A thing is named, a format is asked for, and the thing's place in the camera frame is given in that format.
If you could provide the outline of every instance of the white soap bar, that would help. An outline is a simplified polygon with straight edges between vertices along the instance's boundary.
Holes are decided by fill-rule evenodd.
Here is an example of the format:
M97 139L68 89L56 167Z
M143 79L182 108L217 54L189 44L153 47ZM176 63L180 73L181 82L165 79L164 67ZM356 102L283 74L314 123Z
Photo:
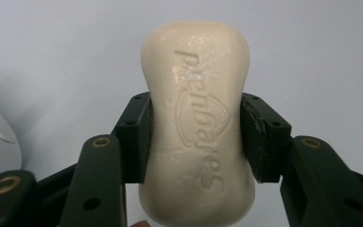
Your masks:
M161 26L141 54L153 134L140 202L165 226L229 226L254 199L240 134L249 47L233 27Z

